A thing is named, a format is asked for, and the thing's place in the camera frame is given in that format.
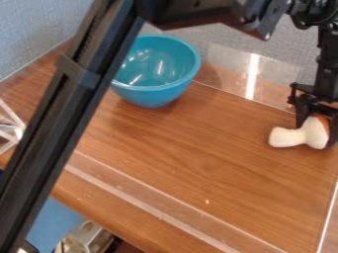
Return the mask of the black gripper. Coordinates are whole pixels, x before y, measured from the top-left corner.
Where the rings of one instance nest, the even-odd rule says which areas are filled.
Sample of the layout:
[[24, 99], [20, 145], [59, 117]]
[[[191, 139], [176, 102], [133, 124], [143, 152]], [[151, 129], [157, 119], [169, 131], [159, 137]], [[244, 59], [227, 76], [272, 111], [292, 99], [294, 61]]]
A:
[[[296, 82], [290, 84], [287, 102], [295, 108], [295, 126], [300, 127], [308, 117], [316, 113], [331, 116], [338, 113], [336, 109], [320, 105], [320, 102], [338, 102], [338, 56], [316, 58], [318, 69], [314, 85]], [[338, 142], [338, 117], [332, 117], [328, 124], [330, 147]]]

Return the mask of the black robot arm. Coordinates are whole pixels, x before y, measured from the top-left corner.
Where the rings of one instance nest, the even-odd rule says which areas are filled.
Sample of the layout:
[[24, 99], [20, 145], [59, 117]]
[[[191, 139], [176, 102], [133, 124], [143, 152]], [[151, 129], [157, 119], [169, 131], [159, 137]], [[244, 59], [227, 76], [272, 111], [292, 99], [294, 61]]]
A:
[[295, 124], [316, 114], [328, 118], [330, 145], [338, 143], [338, 0], [133, 0], [137, 14], [163, 30], [223, 24], [251, 37], [271, 38], [283, 16], [294, 26], [318, 29], [315, 81], [291, 83], [287, 102]]

